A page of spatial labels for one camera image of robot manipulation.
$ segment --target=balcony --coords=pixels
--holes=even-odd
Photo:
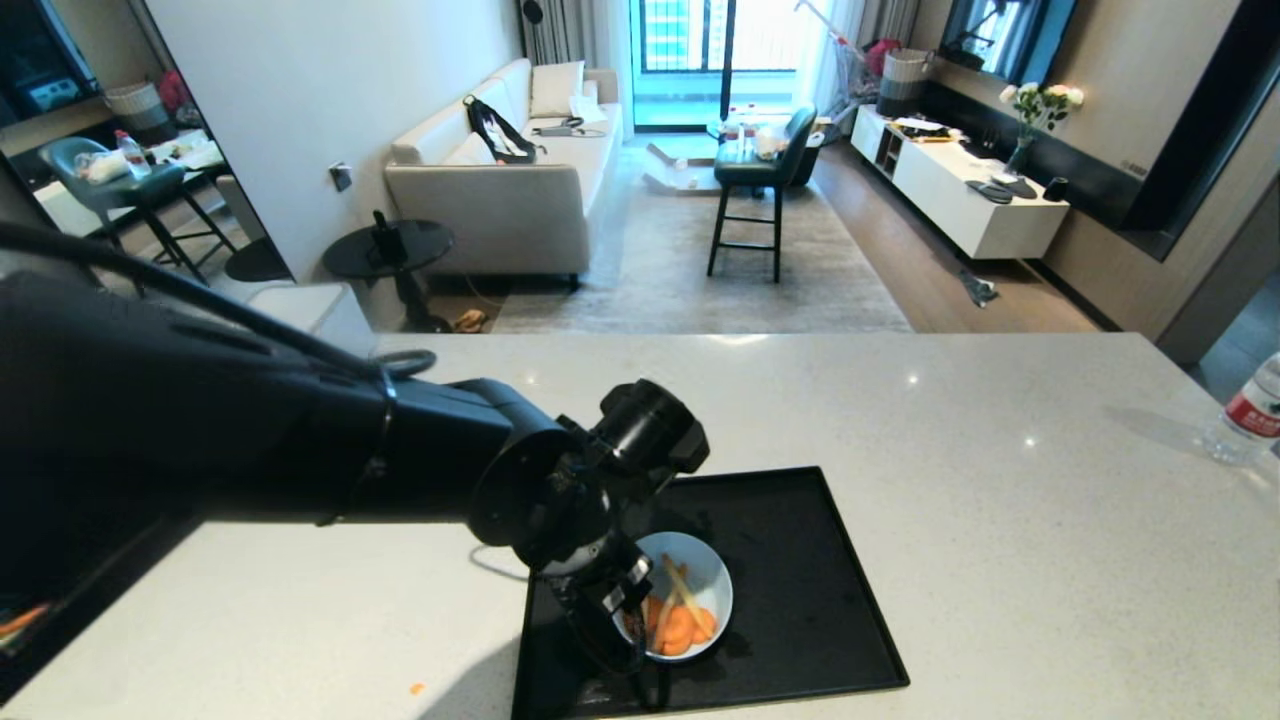
[[[791,105],[804,17],[786,0],[739,0],[730,104],[762,113]],[[637,126],[704,126],[719,118],[728,0],[631,0]]]

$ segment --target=glass vase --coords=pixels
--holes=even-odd
[[[1018,147],[1014,149],[1014,154],[1005,163],[1005,173],[1018,177],[1023,176],[1023,169],[1027,168],[1027,161],[1032,156],[1032,142],[1034,141],[1034,136],[1018,136]]]

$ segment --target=sofa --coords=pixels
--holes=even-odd
[[[532,165],[445,165],[471,133],[462,99],[392,143],[387,184],[401,218],[443,223],[456,242],[433,274],[564,274],[576,287],[608,228],[608,184],[621,155],[617,73],[588,69],[607,120],[603,137],[539,137],[562,118],[530,118],[532,67],[520,59],[470,95],[547,149]]]

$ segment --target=power outlet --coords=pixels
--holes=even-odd
[[[351,187],[351,165],[346,163],[334,163],[329,165],[329,177],[333,178],[333,186],[342,192]]]
[[[1129,160],[1124,160],[1123,163],[1120,163],[1120,169],[1128,170],[1128,172],[1138,176],[1139,178],[1147,177],[1147,172],[1148,172],[1147,168],[1143,168],[1138,163],[1130,163]]]

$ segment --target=kitchen counter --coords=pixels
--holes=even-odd
[[[1280,469],[1202,456],[1213,401],[1139,336],[384,345],[586,425],[646,377],[703,420],[704,474],[822,466],[911,685],[687,717],[1280,710]],[[0,717],[507,717],[525,584],[479,564],[524,570],[477,546],[462,525],[206,524]]]

